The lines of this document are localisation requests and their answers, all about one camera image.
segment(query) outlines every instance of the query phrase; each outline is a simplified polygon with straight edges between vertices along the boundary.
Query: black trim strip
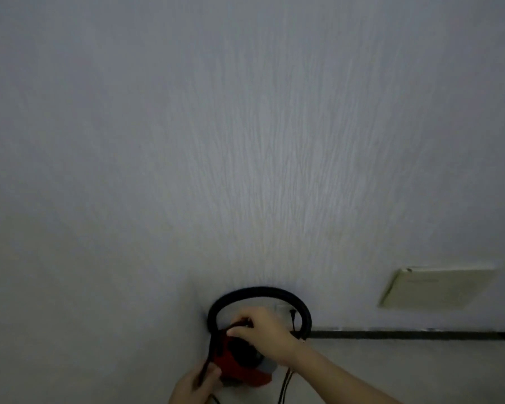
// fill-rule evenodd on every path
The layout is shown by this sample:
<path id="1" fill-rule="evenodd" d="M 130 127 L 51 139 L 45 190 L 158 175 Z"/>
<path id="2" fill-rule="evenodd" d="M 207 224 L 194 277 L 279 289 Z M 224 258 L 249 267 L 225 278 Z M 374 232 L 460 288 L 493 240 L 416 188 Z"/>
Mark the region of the black trim strip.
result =
<path id="1" fill-rule="evenodd" d="M 505 332 L 459 332 L 439 330 L 313 330 L 309 339 L 365 340 L 505 340 Z"/>

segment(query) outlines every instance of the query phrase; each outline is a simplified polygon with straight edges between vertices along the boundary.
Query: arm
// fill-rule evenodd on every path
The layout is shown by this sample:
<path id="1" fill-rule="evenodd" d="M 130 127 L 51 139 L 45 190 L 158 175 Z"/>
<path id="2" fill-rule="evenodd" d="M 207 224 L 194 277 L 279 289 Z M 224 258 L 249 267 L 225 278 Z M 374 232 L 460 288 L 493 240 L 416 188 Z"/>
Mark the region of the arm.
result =
<path id="1" fill-rule="evenodd" d="M 234 327 L 227 334 L 248 341 L 264 356 L 292 368 L 326 404 L 400 404 L 297 340 L 268 309 L 243 309 L 234 321 L 244 318 L 252 320 L 254 327 Z"/>

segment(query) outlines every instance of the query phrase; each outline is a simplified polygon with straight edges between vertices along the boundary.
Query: textured white wall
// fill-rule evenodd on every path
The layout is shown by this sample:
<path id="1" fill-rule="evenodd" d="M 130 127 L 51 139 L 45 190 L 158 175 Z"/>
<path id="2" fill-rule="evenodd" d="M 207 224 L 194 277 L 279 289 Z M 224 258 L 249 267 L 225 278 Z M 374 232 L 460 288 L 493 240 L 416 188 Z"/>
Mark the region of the textured white wall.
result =
<path id="1" fill-rule="evenodd" d="M 472 262 L 464 311 L 376 307 Z M 257 284 L 505 330 L 505 0 L 0 0 L 0 394 L 169 387 Z"/>

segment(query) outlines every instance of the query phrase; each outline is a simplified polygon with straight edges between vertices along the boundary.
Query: wall plate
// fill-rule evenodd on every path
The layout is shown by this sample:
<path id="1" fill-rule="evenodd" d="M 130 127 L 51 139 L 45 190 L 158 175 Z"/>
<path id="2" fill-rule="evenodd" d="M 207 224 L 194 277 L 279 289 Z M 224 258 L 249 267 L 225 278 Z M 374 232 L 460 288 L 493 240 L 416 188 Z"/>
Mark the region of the wall plate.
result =
<path id="1" fill-rule="evenodd" d="M 495 276 L 492 267 L 410 267 L 397 271 L 380 301 L 389 309 L 461 309 Z"/>

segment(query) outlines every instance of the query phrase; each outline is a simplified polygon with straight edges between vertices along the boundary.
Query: hand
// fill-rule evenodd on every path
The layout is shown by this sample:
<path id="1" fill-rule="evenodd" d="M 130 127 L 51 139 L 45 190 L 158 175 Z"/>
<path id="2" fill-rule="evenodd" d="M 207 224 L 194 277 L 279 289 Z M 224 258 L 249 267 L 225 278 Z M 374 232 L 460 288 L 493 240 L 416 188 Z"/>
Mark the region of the hand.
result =
<path id="1" fill-rule="evenodd" d="M 233 327 L 226 334 L 248 341 L 256 350 L 280 365 L 292 367 L 301 342 L 290 334 L 274 313 L 265 307 L 246 307 L 232 323 L 243 319 L 250 319 L 254 327 Z"/>
<path id="2" fill-rule="evenodd" d="M 204 382 L 195 389 L 196 380 L 202 370 L 202 364 L 185 374 L 174 387 L 168 404 L 204 404 L 221 377 L 221 369 L 210 363 Z"/>

